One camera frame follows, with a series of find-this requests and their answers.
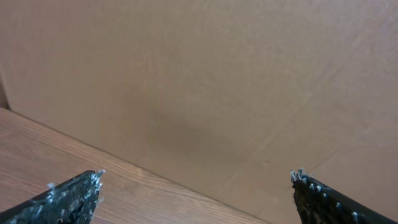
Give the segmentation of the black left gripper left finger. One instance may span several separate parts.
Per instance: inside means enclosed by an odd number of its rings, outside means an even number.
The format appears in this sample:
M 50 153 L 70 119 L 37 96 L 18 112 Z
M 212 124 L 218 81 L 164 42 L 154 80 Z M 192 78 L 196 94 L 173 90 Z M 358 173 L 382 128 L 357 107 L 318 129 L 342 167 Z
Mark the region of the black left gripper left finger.
M 47 191 L 1 212 L 2 224 L 91 223 L 105 170 L 87 170 Z

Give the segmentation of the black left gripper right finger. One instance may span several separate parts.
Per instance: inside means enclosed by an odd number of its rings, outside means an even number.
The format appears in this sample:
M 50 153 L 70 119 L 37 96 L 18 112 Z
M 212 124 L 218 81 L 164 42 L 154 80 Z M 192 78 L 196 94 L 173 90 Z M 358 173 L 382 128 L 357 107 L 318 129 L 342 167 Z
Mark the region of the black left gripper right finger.
M 397 224 L 307 175 L 290 171 L 294 203 L 302 224 Z

